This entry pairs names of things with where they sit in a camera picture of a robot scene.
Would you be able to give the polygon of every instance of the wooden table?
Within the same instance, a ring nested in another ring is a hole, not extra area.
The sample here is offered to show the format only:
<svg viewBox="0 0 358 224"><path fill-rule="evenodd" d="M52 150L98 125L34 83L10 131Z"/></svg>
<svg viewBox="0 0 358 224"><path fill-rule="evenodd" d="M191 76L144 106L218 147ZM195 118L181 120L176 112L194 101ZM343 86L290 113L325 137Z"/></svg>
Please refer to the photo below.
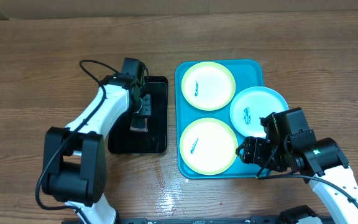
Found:
<svg viewBox="0 0 358 224"><path fill-rule="evenodd" d="M124 57L141 59L170 84L166 153L107 153L104 193L121 217L249 217L303 204L327 214L302 180L190 180L180 173L174 74L187 60L258 61L265 85L304 109L317 138L339 143L358 182L358 11L0 21L0 223L75 217L35 203L45 132L64 127L95 96L79 60L121 69ZM98 78L110 74L87 66Z"/></svg>

